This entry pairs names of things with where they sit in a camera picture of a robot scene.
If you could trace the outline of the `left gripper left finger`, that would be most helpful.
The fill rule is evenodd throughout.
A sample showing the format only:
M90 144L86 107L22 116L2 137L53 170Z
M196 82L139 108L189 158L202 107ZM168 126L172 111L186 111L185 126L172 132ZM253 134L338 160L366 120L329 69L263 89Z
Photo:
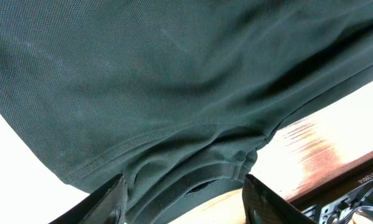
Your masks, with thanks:
M49 224L124 224L127 188L118 174Z

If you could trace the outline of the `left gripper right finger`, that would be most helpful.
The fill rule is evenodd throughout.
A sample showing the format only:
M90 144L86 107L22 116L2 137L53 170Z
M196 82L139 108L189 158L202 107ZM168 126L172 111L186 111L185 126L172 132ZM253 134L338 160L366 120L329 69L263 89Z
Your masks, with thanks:
M246 224L317 224L252 174L245 176L242 200Z

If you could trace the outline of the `black polo shirt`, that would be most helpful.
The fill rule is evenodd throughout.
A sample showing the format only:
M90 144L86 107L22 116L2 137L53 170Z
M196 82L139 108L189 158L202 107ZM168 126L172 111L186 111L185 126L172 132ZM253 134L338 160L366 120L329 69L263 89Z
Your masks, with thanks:
M373 81L373 0L0 1L0 114L126 223L242 186L285 126Z

